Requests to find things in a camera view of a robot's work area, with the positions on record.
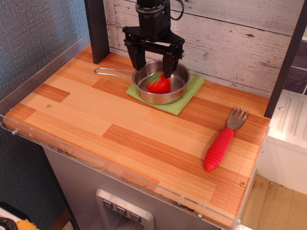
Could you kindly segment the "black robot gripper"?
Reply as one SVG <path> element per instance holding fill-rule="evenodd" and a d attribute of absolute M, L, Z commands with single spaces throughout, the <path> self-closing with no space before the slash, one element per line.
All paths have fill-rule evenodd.
<path fill-rule="evenodd" d="M 133 67 L 139 71 L 146 65 L 145 52 L 163 55 L 165 78 L 177 69 L 178 59 L 183 58 L 185 40 L 171 31 L 170 11 L 138 11 L 139 26 L 125 26 L 125 46 Z"/>

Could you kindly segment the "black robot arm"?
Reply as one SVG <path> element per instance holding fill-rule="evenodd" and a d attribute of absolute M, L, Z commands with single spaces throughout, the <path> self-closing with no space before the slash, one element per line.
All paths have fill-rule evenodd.
<path fill-rule="evenodd" d="M 152 52 L 163 56 L 163 71 L 170 78 L 183 58 L 185 40 L 171 31 L 171 21 L 178 21 L 184 13 L 184 3 L 179 1 L 182 10 L 177 18 L 171 16 L 169 0 L 138 0 L 135 9 L 139 26 L 123 27 L 124 43 L 130 60 L 136 70 L 146 65 L 145 53 Z"/>

